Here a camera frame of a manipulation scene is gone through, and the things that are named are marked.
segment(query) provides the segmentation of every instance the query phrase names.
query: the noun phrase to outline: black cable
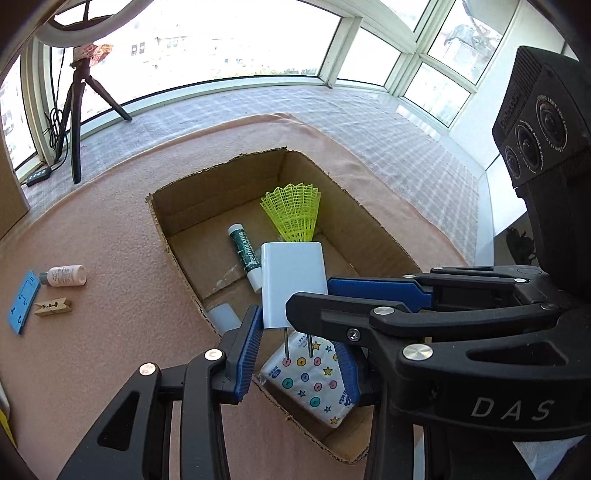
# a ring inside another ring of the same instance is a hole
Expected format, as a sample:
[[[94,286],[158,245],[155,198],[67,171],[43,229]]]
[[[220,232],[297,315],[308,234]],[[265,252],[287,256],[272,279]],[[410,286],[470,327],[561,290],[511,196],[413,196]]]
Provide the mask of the black cable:
[[[45,114],[45,117],[47,119],[47,123],[49,124],[49,127],[47,127],[47,129],[43,133],[49,133],[49,146],[50,146],[50,148],[53,149],[53,151],[56,151],[56,149],[57,149],[57,142],[58,142],[58,139],[60,138],[60,134],[63,134],[64,140],[66,142],[66,155],[59,163],[58,163],[59,158],[55,159],[56,163],[51,167],[51,171],[54,172],[58,168],[60,168],[64,164],[66,159],[68,158],[68,150],[70,148],[70,145],[68,142],[68,137],[65,132],[66,126],[64,125],[62,128],[62,125],[61,125],[61,120],[63,119],[64,112],[63,112],[63,110],[61,110],[60,108],[57,107],[57,100],[60,95],[61,72],[63,70],[64,60],[66,58],[66,49],[65,48],[62,49],[60,73],[57,77],[57,90],[54,88],[54,83],[53,83],[53,59],[52,59],[52,55],[51,55],[52,50],[53,50],[53,48],[50,47],[50,49],[49,49],[49,64],[50,64],[51,95],[53,97],[53,108],[49,112],[49,115],[47,113]]]

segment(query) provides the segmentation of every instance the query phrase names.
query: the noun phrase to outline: cardboard box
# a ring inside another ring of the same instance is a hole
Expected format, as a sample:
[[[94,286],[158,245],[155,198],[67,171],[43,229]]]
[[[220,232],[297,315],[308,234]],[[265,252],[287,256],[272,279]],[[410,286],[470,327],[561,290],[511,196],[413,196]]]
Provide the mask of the cardboard box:
[[[0,192],[1,239],[29,211],[29,204],[8,156],[3,132],[0,132]]]
[[[379,222],[302,153],[281,148],[241,155],[172,182],[147,199],[165,248],[205,319],[206,311],[226,302],[240,318],[250,304],[262,305],[261,296],[246,279],[227,230],[241,223],[255,249],[265,242],[279,241],[260,198],[277,186],[300,182],[311,183],[322,193],[314,240],[322,243],[327,277],[392,277],[419,272]],[[282,335],[281,329],[265,331],[255,383],[320,447],[342,462],[357,462],[369,445],[372,407],[354,408],[333,430],[269,383],[260,384],[257,373],[282,345]]]

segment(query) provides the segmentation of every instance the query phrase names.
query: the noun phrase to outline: power strip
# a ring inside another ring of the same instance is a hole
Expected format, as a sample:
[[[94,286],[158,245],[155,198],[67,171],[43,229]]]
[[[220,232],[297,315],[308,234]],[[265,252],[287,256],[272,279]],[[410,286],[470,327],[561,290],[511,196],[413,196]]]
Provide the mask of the power strip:
[[[31,173],[27,177],[27,187],[31,187],[40,181],[47,180],[49,177],[51,177],[51,167],[43,167],[41,170]]]

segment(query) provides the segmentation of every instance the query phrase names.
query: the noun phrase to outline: wooden clothespin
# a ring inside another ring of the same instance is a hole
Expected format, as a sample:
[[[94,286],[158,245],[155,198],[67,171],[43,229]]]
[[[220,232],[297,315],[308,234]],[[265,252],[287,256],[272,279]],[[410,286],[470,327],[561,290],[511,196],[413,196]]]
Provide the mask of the wooden clothespin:
[[[44,301],[36,301],[35,305],[37,305],[39,310],[35,312],[35,315],[39,315],[40,317],[44,317],[45,315],[55,315],[58,313],[65,313],[71,312],[72,305],[71,301],[63,298],[63,299],[55,299],[55,300],[44,300]]]

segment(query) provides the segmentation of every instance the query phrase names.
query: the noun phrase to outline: mentholatum tube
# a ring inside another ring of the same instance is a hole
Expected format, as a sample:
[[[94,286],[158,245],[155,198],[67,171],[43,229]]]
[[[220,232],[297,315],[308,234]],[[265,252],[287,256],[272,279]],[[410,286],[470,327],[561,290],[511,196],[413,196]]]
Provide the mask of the mentholatum tube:
[[[260,293],[262,290],[262,268],[261,262],[255,255],[252,245],[244,232],[244,227],[240,223],[235,223],[228,229],[228,235],[236,245],[236,251],[240,257],[240,262],[246,272],[246,277],[251,283],[252,289],[255,293]]]

